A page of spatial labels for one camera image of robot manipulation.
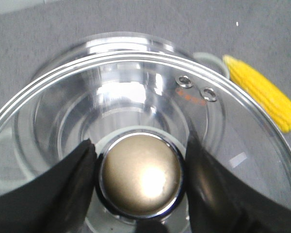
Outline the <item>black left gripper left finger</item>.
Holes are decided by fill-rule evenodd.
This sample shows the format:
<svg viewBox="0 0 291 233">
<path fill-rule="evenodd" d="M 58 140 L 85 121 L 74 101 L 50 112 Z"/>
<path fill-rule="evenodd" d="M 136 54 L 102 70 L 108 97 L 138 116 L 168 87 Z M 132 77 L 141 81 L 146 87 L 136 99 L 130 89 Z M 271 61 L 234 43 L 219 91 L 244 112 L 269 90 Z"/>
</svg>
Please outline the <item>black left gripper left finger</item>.
<svg viewBox="0 0 291 233">
<path fill-rule="evenodd" d="M 70 233 L 84 223 L 95 185 L 87 139 L 31 182 L 0 196 L 0 233 Z"/>
</svg>

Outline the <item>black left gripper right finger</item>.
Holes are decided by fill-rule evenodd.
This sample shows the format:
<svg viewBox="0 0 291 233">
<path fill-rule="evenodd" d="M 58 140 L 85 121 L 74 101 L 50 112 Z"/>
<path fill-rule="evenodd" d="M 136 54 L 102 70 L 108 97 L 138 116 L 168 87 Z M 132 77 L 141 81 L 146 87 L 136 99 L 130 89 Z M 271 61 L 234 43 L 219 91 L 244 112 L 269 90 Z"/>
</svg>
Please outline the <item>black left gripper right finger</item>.
<svg viewBox="0 0 291 233">
<path fill-rule="evenodd" d="M 185 161 L 193 233 L 291 233 L 291 210 L 238 179 L 193 134 Z"/>
</svg>

